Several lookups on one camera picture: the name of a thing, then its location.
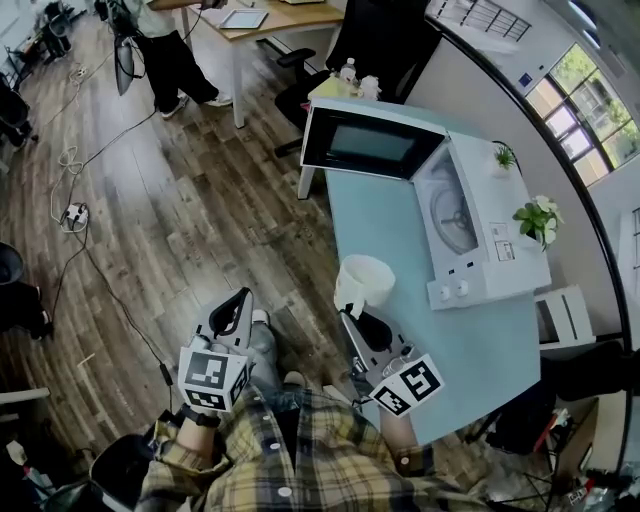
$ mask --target black watch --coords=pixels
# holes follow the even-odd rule
[[[218,428],[218,425],[220,425],[220,418],[218,416],[207,416],[201,412],[196,412],[187,404],[182,404],[178,414],[180,413],[182,413],[185,418],[189,418],[199,427]]]

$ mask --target white mug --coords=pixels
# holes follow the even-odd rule
[[[333,304],[338,311],[353,304],[351,315],[360,318],[365,304],[382,306],[395,284],[389,265],[371,256],[351,254],[340,265]]]

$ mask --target power adapter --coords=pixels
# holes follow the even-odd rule
[[[71,231],[81,231],[89,220],[89,208],[86,204],[73,203],[62,215],[62,222],[66,221]]]

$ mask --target potted plant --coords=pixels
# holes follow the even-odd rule
[[[537,240],[543,251],[555,241],[559,223],[564,223],[558,205],[546,196],[536,196],[524,208],[518,208],[513,219],[522,223],[520,234]]]
[[[505,144],[495,144],[495,151],[493,153],[497,167],[493,167],[492,174],[496,178],[506,178],[509,176],[511,168],[516,165],[516,157],[511,151],[511,148]]]

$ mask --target wooden floor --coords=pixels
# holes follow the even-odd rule
[[[198,25],[194,53],[212,82],[229,90],[226,47],[216,37]],[[40,142],[15,154],[10,174],[0,177],[0,240],[22,253],[25,280],[43,288],[48,308],[65,262],[80,248],[50,215],[60,154],[77,146],[76,159],[86,160],[153,111],[146,79],[118,96],[106,25],[83,16],[72,43],[67,58],[24,83]],[[91,211],[88,251],[174,371],[200,305],[218,291],[249,286],[258,307],[271,313],[283,369],[337,382],[347,366],[332,304],[338,262],[326,187],[318,181],[311,199],[298,201],[296,157],[273,156],[275,146],[299,133],[273,103],[294,77],[268,52],[254,45],[244,55],[245,128],[235,128],[231,108],[190,103],[169,122],[155,115],[84,169],[73,200]],[[81,66],[90,78],[76,105],[69,75]],[[54,216],[70,184],[67,173],[54,195]],[[54,340],[34,342],[15,329],[0,335],[0,390],[49,387],[46,412],[68,449],[99,452],[146,429],[168,407],[156,361],[86,254],[69,266],[55,321]],[[177,390],[173,398],[175,407]],[[526,485],[512,469],[521,462],[505,462],[482,442],[466,445],[464,434],[435,443],[441,471],[477,494],[491,478],[508,482],[510,491]]]

